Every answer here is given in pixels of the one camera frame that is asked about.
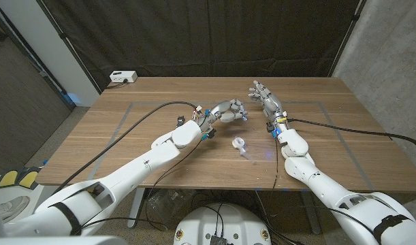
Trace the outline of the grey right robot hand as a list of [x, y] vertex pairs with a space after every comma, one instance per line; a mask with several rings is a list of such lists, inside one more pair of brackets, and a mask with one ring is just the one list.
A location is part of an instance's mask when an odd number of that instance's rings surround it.
[[254, 87], [249, 89], [248, 96], [255, 101], [259, 101], [263, 108], [264, 115], [268, 118], [273, 127], [280, 133], [288, 130], [287, 117], [278, 97], [262, 83], [254, 80]]

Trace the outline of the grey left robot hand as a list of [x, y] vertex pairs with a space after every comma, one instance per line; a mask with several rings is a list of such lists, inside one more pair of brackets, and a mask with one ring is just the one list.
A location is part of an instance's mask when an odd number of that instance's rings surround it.
[[211, 108], [205, 116], [198, 122], [202, 132], [211, 129], [211, 124], [220, 120], [222, 123], [230, 123], [233, 120], [246, 120], [248, 112], [244, 109], [244, 104], [238, 99], [223, 101]]

